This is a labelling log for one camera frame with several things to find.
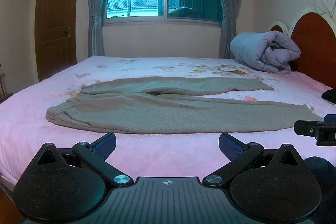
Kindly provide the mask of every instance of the door panel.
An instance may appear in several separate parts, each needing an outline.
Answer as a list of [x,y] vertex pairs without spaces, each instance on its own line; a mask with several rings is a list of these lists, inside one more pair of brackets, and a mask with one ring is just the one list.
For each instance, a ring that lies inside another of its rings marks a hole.
[[76,64],[76,0],[36,0],[35,50],[39,80]]

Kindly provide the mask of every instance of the roof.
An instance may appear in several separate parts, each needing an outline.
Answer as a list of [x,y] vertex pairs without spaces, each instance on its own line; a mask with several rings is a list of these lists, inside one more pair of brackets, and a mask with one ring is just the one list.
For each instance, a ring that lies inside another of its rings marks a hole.
[[[128,0],[107,0],[107,12],[127,10]],[[179,0],[169,0],[169,10],[177,8]],[[157,9],[158,0],[132,0],[131,9]]]

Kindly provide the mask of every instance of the door handle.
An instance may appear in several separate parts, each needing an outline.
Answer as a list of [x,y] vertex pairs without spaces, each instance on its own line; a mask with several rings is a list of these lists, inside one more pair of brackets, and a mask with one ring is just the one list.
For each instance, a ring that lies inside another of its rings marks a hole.
[[68,33],[68,38],[71,38],[71,25],[68,25],[68,27],[65,30],[62,30],[62,32]]

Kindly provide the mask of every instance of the wooden headboard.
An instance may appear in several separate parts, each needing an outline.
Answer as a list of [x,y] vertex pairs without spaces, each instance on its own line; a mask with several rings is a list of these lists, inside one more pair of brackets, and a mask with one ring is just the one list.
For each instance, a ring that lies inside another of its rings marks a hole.
[[292,70],[336,88],[336,25],[327,16],[305,9],[293,21],[288,36],[301,56],[290,62]]
[[285,34],[288,34],[288,28],[287,26],[282,23],[281,21],[275,21],[271,24],[271,26],[269,27],[270,31],[278,31],[278,32],[282,32]]

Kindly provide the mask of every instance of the metal screw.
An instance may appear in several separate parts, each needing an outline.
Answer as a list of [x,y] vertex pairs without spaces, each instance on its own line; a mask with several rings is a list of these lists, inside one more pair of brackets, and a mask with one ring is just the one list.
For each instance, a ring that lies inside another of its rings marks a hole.
[[118,175],[113,178],[114,182],[118,184],[125,184],[131,180],[129,176],[126,175]]
[[220,183],[222,181],[222,178],[220,176],[217,176],[217,175],[211,175],[211,176],[207,176],[205,178],[205,180],[207,182],[209,182],[210,184],[217,184],[217,183]]

